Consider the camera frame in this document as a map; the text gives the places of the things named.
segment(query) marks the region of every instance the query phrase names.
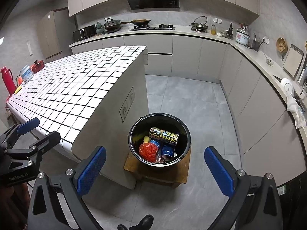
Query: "black bucket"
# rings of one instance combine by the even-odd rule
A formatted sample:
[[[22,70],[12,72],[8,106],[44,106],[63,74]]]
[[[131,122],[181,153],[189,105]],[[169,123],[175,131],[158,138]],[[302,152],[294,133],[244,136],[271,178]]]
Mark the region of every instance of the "black bucket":
[[[168,163],[151,163],[139,155],[139,147],[144,137],[149,136],[152,127],[179,134],[175,152],[177,157]],[[153,113],[141,117],[131,128],[128,136],[129,147],[133,155],[141,162],[152,167],[169,167],[182,160],[191,146],[191,135],[188,127],[179,118],[164,113]]]

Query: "red thermos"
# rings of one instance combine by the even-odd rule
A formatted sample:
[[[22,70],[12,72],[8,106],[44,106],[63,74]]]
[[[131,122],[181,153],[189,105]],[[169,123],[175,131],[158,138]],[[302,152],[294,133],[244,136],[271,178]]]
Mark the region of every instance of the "red thermos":
[[[13,74],[10,69],[7,69],[7,67],[1,68],[1,73],[4,84],[7,87],[10,95],[12,95],[17,89],[13,81]]]

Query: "wooden stool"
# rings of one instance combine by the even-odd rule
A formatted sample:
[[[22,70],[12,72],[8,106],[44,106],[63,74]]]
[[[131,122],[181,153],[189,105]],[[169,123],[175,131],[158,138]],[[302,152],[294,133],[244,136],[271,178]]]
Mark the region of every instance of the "wooden stool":
[[[180,162],[171,167],[156,170],[136,159],[130,151],[125,162],[124,170],[130,171],[138,180],[145,180],[175,188],[182,183],[187,183],[190,157],[191,148]]]

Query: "gas stove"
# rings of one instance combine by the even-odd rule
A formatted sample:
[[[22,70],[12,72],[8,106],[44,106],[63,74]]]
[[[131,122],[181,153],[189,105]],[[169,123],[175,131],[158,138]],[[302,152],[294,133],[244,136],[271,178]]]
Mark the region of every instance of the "gas stove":
[[[134,28],[129,31],[138,31],[138,30],[175,30],[175,27],[173,27],[172,24],[170,25],[161,24],[158,27],[150,27],[149,25],[145,25],[145,26],[134,26]]]

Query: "microwave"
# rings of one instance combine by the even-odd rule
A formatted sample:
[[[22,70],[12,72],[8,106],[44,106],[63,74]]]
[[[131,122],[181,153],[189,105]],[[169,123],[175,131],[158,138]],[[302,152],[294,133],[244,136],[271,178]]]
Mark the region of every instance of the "microwave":
[[[74,41],[77,42],[77,41],[81,41],[81,40],[90,38],[95,34],[96,34],[96,26],[94,24],[94,25],[84,27],[80,30],[73,32],[73,37],[74,37]]]

